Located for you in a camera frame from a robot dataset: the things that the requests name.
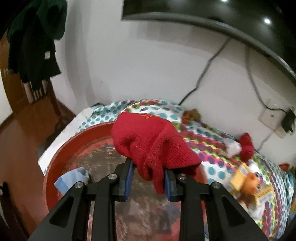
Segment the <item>round red tray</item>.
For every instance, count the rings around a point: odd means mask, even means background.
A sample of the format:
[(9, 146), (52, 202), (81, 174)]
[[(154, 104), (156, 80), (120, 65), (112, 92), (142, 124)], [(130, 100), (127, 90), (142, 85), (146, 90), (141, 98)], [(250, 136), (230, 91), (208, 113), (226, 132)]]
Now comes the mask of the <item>round red tray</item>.
[[(114, 148), (111, 129), (112, 123), (87, 128), (54, 155), (43, 187), (48, 210), (62, 198), (54, 183), (64, 173), (83, 167), (89, 173), (89, 182), (98, 182), (125, 162)], [(115, 204), (117, 240), (178, 240), (180, 207), (179, 202), (171, 203), (158, 195), (153, 183), (135, 172), (128, 201)]]

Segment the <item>light blue sock roll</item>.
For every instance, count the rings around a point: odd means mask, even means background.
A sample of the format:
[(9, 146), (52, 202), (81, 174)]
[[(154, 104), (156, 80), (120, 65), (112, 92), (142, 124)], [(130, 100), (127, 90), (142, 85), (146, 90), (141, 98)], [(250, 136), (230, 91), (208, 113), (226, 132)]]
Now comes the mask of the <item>light blue sock roll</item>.
[(79, 167), (60, 176), (54, 183), (54, 186), (62, 195), (64, 195), (76, 182), (83, 182), (87, 185), (89, 179), (88, 171), (83, 167)]

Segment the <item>orange toy figure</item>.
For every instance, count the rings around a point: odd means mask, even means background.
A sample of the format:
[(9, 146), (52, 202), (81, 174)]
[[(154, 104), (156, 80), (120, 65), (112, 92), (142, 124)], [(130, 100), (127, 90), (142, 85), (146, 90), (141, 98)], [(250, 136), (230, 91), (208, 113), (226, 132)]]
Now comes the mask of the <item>orange toy figure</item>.
[(259, 185), (259, 179), (256, 174), (249, 172), (247, 177), (240, 189), (241, 196), (240, 200), (245, 203), (250, 202), (251, 197), (257, 192), (257, 187)]

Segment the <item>dark hanging clothes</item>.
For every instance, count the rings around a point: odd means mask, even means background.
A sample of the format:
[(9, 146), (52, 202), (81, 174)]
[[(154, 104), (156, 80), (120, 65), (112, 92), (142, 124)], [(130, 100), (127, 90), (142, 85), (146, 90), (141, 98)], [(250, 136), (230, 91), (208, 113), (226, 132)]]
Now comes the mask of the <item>dark hanging clothes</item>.
[(55, 40), (65, 33), (67, 1), (31, 1), (7, 32), (8, 68), (23, 83), (41, 82), (61, 73)]

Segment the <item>wall mounted black television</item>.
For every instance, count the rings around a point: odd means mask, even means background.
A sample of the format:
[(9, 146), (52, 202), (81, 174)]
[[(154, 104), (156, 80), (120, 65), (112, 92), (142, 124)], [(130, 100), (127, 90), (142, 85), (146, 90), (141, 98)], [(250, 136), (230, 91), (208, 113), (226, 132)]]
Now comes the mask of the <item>wall mounted black television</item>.
[(124, 1), (122, 20), (195, 25), (252, 47), (295, 83), (295, 1)]

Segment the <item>white wall socket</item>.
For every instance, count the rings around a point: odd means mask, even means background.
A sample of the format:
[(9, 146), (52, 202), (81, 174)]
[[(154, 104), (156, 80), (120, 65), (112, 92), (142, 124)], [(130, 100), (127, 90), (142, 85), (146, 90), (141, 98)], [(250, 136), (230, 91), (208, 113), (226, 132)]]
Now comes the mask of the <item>white wall socket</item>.
[(271, 108), (280, 109), (280, 106), (271, 99), (267, 100), (266, 106), (269, 107), (269, 109), (263, 108), (258, 120), (265, 126), (267, 126), (270, 130), (272, 130), (274, 133), (276, 133), (281, 139), (284, 139), (284, 137), (288, 133), (290, 133), (290, 131), (286, 133), (283, 127), (281, 126), (281, 122), (286, 116), (287, 111), (271, 110)]

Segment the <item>red knitted sock roll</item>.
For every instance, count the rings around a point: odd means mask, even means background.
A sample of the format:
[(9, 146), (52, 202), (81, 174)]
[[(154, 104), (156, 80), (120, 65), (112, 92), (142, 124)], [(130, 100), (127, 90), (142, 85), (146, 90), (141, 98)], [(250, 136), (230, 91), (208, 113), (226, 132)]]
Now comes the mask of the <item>red knitted sock roll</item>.
[(148, 113), (122, 112), (111, 130), (116, 151), (130, 158), (138, 173), (164, 193), (165, 169), (180, 169), (196, 177), (201, 160), (189, 148), (173, 124)]

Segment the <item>polka dot tablecloth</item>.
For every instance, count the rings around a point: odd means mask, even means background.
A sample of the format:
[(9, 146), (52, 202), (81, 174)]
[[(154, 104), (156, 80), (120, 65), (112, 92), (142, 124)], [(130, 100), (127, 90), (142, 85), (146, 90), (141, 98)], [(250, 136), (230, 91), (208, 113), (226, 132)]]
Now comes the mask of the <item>polka dot tablecloth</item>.
[[(115, 121), (123, 111), (148, 113), (170, 121), (201, 159), (209, 182), (217, 181), (228, 185), (230, 178), (242, 163), (239, 156), (228, 159), (221, 155), (225, 147), (223, 139), (233, 139), (233, 136), (198, 121), (191, 120), (187, 124), (182, 124), (184, 108), (163, 99), (98, 104), (92, 107), (91, 114), (84, 114), (84, 120), (77, 130), (81, 132), (100, 123)], [(286, 228), (294, 193), (293, 184), (289, 180), (288, 173), (265, 156), (254, 153), (250, 162), (257, 165), (260, 181), (273, 187), (271, 197), (265, 203), (262, 217), (255, 219), (255, 222), (270, 240), (277, 240), (284, 234)]]

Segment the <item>wooden coat stand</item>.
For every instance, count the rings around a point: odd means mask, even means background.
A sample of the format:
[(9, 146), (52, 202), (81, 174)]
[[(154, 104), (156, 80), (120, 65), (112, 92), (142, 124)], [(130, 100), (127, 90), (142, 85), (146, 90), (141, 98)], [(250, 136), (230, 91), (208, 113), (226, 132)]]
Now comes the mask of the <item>wooden coat stand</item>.
[(53, 106), (53, 110), (55, 112), (55, 115), (58, 118), (58, 122), (56, 123), (55, 128), (62, 128), (63, 126), (66, 125), (66, 118), (64, 118), (61, 113), (60, 106), (59, 106), (58, 100), (56, 98), (52, 82), (50, 79), (48, 79), (48, 80), (43, 80), (42, 84), (44, 85), (44, 87), (46, 89), (46, 94), (49, 96), (49, 99), (50, 99), (50, 102)]

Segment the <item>brown crumpled wrapper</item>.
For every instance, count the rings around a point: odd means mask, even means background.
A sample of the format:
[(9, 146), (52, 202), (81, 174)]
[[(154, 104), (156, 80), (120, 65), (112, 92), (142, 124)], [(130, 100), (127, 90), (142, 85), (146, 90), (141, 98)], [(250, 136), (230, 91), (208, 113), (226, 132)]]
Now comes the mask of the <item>brown crumpled wrapper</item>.
[(186, 110), (183, 113), (182, 123), (188, 124), (190, 121), (196, 121), (196, 122), (201, 121), (201, 114), (198, 112), (196, 108), (191, 110)]

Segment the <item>red and white sock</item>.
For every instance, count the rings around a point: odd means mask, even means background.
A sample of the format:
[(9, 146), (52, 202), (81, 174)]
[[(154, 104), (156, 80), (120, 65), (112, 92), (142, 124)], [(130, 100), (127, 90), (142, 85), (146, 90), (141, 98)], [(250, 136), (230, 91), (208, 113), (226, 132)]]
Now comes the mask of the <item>red and white sock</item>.
[(238, 155), (242, 162), (247, 163), (254, 155), (254, 146), (248, 133), (244, 133), (237, 141), (224, 138), (223, 143), (225, 150), (222, 153), (228, 159)]

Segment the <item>black plug adapter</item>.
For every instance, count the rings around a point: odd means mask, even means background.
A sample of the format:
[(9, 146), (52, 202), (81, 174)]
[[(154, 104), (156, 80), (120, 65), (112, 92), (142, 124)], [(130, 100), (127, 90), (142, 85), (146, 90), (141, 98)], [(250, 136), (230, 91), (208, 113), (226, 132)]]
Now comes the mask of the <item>black plug adapter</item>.
[(286, 133), (293, 133), (295, 127), (295, 113), (292, 109), (290, 109), (285, 115), (284, 119), (281, 122), (281, 127)]

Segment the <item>yellow medicine box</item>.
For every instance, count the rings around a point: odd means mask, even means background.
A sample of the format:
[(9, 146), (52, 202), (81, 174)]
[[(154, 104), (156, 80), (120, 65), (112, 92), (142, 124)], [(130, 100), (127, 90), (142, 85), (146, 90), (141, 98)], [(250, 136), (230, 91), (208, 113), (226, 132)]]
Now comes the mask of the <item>yellow medicine box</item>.
[(261, 206), (273, 197), (273, 187), (271, 185), (259, 184), (253, 195), (256, 206)]
[(235, 191), (240, 191), (249, 173), (248, 166), (242, 163), (231, 178), (230, 184)]

